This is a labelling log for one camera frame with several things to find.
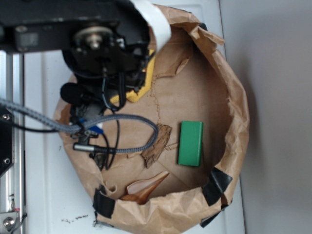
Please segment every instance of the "dirt speck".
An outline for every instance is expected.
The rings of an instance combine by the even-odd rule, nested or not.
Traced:
[[[78,216],[78,217],[76,217],[75,219],[78,220],[78,219],[80,219],[80,218],[86,218],[86,217],[88,217],[87,214],[86,214],[86,215],[83,215],[83,216]]]
[[[70,220],[65,219],[65,218],[64,218],[64,219],[62,219],[62,222],[69,223],[69,224],[71,223],[71,221],[70,221]]]

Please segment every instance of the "metal bracket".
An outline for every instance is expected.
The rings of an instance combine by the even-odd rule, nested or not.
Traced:
[[[14,121],[13,115],[0,107],[0,118],[4,121]],[[0,121],[0,177],[9,170],[14,163],[13,158],[13,128]]]
[[[8,212],[0,214],[0,233],[10,234],[16,225],[18,212]]]

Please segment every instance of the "black foam windscreen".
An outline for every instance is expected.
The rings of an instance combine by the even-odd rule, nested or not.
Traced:
[[[87,93],[89,92],[86,88],[76,83],[66,83],[60,89],[61,98],[74,106],[81,106],[81,97]]]

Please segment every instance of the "gray cable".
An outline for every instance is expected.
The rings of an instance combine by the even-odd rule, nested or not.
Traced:
[[[27,107],[21,106],[19,104],[16,104],[16,103],[13,103],[10,101],[7,101],[7,100],[2,99],[2,98],[0,98],[0,106],[3,106],[5,108],[13,110],[13,111],[17,111],[17,112],[22,113],[24,115],[27,115],[27,116],[43,123],[44,125],[49,126],[50,128],[52,128],[54,130],[57,130],[59,132],[75,134],[81,130],[81,127],[76,125],[76,124],[73,124],[73,125],[60,124],[60,123],[58,123],[52,119],[49,119],[46,116],[43,116],[42,114],[40,114],[36,111],[33,111]],[[143,150],[151,147],[154,144],[154,142],[156,141],[156,138],[158,136],[158,127],[153,122],[151,122],[149,119],[146,119],[146,118],[141,117],[141,116],[127,115],[127,114],[114,114],[114,115],[109,115],[109,116],[98,116],[94,119],[91,119],[91,120],[88,120],[88,121],[82,123],[82,125],[85,129],[89,129],[89,128],[97,125],[98,123],[112,121],[112,120],[118,120],[118,119],[129,119],[129,120],[144,122],[147,125],[149,125],[151,128],[153,128],[154,135],[151,138],[151,140],[145,146],[137,147],[137,148],[131,148],[131,149],[117,149],[116,153],[125,154],[125,153],[133,153],[133,152],[143,151]]]

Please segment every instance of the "microphone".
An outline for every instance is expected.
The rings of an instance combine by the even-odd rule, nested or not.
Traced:
[[[64,101],[74,106],[81,106],[86,101],[86,96],[89,96],[89,102],[91,101],[92,93],[79,84],[66,83],[60,89],[60,96]]]

